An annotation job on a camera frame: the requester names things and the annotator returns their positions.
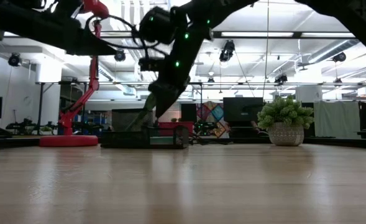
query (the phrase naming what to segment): woven planter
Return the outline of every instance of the woven planter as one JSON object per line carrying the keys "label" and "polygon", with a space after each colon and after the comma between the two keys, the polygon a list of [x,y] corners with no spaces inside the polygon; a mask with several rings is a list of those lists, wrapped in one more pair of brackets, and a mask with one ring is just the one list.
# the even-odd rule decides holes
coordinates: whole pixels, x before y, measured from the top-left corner
{"label": "woven planter", "polygon": [[267,129],[270,140],[277,146],[299,146],[304,140],[302,126],[287,126],[285,123],[274,123]]}

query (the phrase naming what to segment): wooden surface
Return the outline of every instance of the wooden surface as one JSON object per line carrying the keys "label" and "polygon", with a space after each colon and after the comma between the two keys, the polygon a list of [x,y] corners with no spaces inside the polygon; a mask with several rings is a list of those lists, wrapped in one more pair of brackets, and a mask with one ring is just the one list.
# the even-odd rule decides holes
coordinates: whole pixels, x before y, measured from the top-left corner
{"label": "wooden surface", "polygon": [[0,223],[366,223],[366,149],[0,150]]}

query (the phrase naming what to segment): red robotic arm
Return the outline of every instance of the red robotic arm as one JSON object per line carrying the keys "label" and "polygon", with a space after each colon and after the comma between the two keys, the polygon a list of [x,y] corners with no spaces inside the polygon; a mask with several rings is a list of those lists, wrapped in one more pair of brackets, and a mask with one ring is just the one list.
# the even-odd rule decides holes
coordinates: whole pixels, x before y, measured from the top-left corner
{"label": "red robotic arm", "polygon": [[[95,16],[105,19],[109,16],[108,8],[98,0],[85,0],[84,1],[84,12],[92,12]],[[101,24],[100,21],[94,21],[94,34],[100,38]],[[98,90],[98,56],[93,55],[90,61],[89,69],[89,88],[79,100],[69,107],[66,111],[61,111],[61,119],[58,123],[64,129],[64,135],[72,135],[72,120],[79,113],[82,107],[85,105],[87,100],[91,97],[94,91]]]}

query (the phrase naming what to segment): red base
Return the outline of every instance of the red base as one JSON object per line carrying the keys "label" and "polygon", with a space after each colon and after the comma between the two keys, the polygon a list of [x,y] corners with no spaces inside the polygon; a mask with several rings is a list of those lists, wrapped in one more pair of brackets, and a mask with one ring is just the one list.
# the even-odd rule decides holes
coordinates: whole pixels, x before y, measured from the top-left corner
{"label": "red base", "polygon": [[79,147],[97,145],[97,136],[44,136],[39,140],[40,147]]}

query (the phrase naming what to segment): white wall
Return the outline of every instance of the white wall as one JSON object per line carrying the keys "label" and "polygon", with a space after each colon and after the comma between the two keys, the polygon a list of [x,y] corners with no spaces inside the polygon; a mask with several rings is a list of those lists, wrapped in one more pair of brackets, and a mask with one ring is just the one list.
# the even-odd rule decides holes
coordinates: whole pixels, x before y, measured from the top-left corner
{"label": "white wall", "polygon": [[22,122],[24,118],[37,122],[40,87],[35,84],[35,76],[35,72],[29,75],[29,70],[24,67],[12,68],[0,57],[0,96],[3,97],[1,128],[14,122],[13,110],[16,110],[17,122]]}

